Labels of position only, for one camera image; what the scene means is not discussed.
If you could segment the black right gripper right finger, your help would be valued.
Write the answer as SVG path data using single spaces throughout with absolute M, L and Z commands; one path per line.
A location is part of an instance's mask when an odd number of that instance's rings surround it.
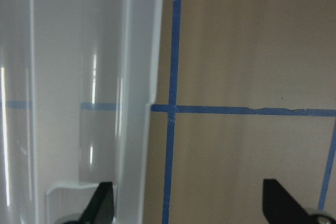
M 263 214 L 270 224 L 318 223 L 276 179 L 264 179 Z

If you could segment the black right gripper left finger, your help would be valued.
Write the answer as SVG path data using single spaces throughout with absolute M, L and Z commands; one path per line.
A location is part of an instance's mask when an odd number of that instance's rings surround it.
M 101 182 L 80 216 L 79 223 L 110 224 L 113 222 L 113 217 L 113 183 Z

